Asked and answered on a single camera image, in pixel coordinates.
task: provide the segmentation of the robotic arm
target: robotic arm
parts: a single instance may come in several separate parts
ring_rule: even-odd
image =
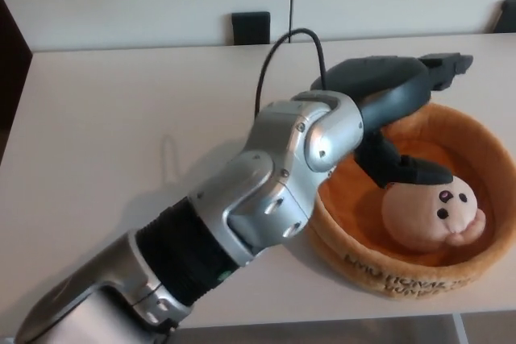
[[[16,343],[154,342],[194,302],[261,251],[303,229],[319,185],[355,152],[380,186],[450,179],[437,164],[399,155],[380,129],[428,103],[471,57],[347,60],[256,118],[243,150],[217,175],[133,230],[45,295]]]

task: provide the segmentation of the black cable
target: black cable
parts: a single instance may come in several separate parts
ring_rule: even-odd
[[[323,46],[321,45],[321,40],[312,30],[308,28],[296,28],[295,30],[289,31],[286,34],[282,35],[280,39],[273,45],[271,51],[268,52],[267,57],[265,58],[264,64],[261,67],[260,79],[258,80],[258,86],[256,87],[256,98],[255,98],[255,118],[260,112],[260,99],[261,99],[261,90],[264,86],[265,73],[267,72],[267,67],[271,59],[273,58],[274,53],[283,44],[289,37],[297,35],[297,34],[307,34],[314,41],[315,48],[317,49],[317,57],[319,62],[319,71],[321,73],[321,89],[326,90],[326,65],[324,64],[324,55],[323,55]]]

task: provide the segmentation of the white table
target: white table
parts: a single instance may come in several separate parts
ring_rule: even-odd
[[[435,100],[472,114],[516,154],[516,35],[324,48],[328,67],[354,56],[473,54],[468,74]],[[239,150],[267,51],[35,54],[0,167],[0,336],[13,334],[55,282],[125,230],[152,220]],[[307,89],[317,75],[312,44],[285,45],[266,77],[263,103]],[[513,249],[464,289],[430,300],[387,300],[340,279],[299,238],[202,298],[184,326],[516,309],[515,284]]]

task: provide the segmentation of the embroidered eye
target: embroidered eye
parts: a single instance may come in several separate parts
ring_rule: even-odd
[[[439,209],[437,211],[437,216],[439,217],[439,219],[446,219],[448,218],[448,212],[445,209]]]
[[[441,200],[442,203],[448,203],[448,201],[452,198],[453,198],[453,194],[449,191],[441,191],[439,193],[439,199]]]

